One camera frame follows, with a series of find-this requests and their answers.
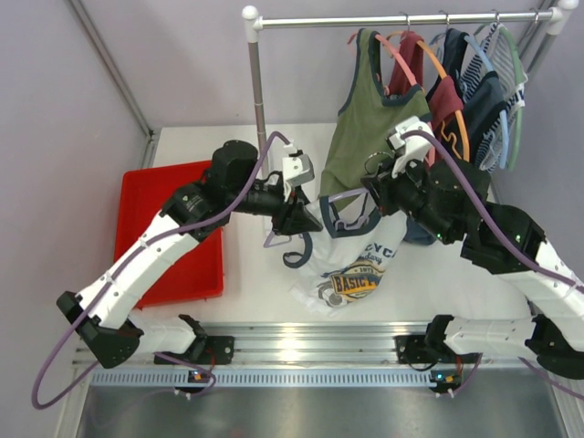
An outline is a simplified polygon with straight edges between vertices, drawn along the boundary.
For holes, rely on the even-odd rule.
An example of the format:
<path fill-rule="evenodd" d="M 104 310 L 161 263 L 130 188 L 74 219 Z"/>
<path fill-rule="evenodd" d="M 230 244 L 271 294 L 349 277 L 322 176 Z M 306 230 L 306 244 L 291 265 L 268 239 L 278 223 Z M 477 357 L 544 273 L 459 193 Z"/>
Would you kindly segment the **purple plastic hanger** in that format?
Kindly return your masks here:
<path fill-rule="evenodd" d="M 265 187 L 260 190 L 260 200 L 262 202 L 262 205 L 266 208 L 264 215 L 269 216 L 271 218 L 272 224 L 272 218 L 278 213 L 278 211 L 286 201 L 284 199 L 282 169 L 280 171 L 272 171 L 264 180 L 261 180 L 260 183 L 263 183 L 265 185 Z M 334 203 L 336 201 L 340 201 L 342 199 L 349 197 L 357 197 L 360 195 L 364 196 L 364 200 L 362 203 L 362 212 L 354 221 L 347 222 L 337 215 L 334 209 Z M 356 189 L 334 195 L 330 198 L 320 198 L 316 200 L 314 203 L 312 203 L 308 199 L 306 201 L 306 205 L 308 206 L 308 210 L 319 219 L 323 227 L 325 222 L 330 222 L 332 228 L 335 230 L 352 231 L 362 230 L 367 225 L 372 224 L 375 220 L 378 219 L 379 215 L 368 208 L 368 199 L 369 193 L 366 190 Z M 310 233 L 300 233 L 298 235 L 307 237 L 308 234 Z M 277 243 L 274 241 L 274 239 L 277 236 L 286 236 L 290 238 L 294 235 L 276 235 L 271 229 L 270 233 L 268 234 L 264 242 L 264 247 L 268 248 L 276 246 Z"/>

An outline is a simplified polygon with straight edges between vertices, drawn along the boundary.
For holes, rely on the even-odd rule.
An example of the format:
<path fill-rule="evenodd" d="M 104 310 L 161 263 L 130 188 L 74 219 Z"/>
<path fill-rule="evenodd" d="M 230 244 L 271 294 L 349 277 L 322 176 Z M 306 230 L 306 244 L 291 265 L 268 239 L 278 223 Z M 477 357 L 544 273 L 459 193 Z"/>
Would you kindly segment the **white tank top navy trim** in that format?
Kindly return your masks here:
<path fill-rule="evenodd" d="M 343 210 L 334 209 L 347 222 L 362 212 L 364 196 Z M 330 222 L 323 230 L 301 236 L 304 248 L 286 252 L 283 264 L 297 274 L 290 292 L 311 313 L 333 316 L 370 296 L 380 285 L 406 234 L 406 215 L 382 216 L 369 196 L 368 208 L 378 219 L 362 230 L 338 231 Z"/>

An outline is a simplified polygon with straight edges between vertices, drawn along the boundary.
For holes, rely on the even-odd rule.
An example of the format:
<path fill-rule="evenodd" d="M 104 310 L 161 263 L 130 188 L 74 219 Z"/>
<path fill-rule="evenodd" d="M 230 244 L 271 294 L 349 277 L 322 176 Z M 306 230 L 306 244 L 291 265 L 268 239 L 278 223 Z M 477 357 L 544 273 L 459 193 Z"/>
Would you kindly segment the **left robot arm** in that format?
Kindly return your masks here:
<path fill-rule="evenodd" d="M 137 241 L 97 280 L 57 300 L 74 330 L 105 369 L 139 354 L 163 353 L 194 363 L 208 335 L 194 318 L 150 318 L 138 302 L 181 258 L 226 225 L 232 213 L 270 218 L 278 236 L 317 232 L 302 190 L 314 178 L 310 158 L 286 144 L 282 168 L 258 178 L 266 154 L 246 141 L 227 141 L 196 182 L 178 188 Z"/>

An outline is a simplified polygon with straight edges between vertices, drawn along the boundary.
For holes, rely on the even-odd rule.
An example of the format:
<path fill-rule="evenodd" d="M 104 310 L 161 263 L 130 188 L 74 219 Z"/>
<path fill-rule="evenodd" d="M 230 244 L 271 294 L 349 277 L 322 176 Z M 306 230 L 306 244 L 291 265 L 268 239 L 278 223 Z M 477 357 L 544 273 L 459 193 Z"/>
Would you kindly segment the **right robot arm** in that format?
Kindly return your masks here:
<path fill-rule="evenodd" d="M 406 214 L 460 256 L 521 292 L 536 309 L 525 318 L 472 319 L 441 314 L 428 324 L 424 349 L 440 362 L 486 354 L 534 360 L 560 377 L 583 377 L 583 283 L 544 230 L 512 205 L 487 201 L 490 177 L 466 162 L 395 172 L 384 160 L 362 177 L 382 215 Z"/>

